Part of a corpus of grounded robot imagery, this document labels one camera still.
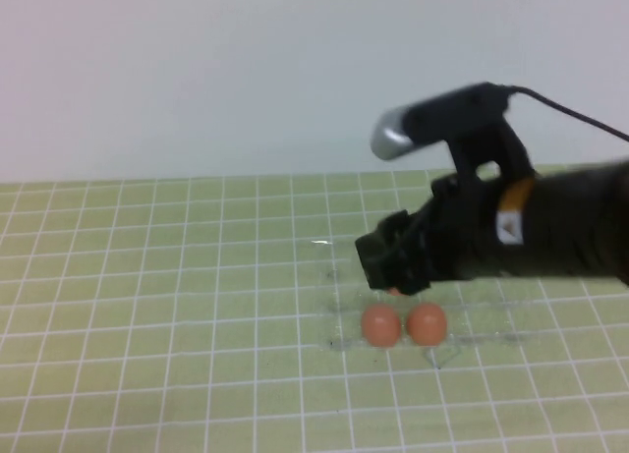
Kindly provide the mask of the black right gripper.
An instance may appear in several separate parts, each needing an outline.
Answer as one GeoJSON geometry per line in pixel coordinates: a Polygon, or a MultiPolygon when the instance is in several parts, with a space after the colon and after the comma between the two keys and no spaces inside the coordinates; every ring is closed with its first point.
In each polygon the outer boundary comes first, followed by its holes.
{"type": "Polygon", "coordinates": [[[414,296],[431,282],[520,278],[510,260],[515,248],[497,236],[496,216],[504,196],[521,183],[456,173],[433,180],[422,209],[393,212],[355,241],[369,287],[414,296]]]}

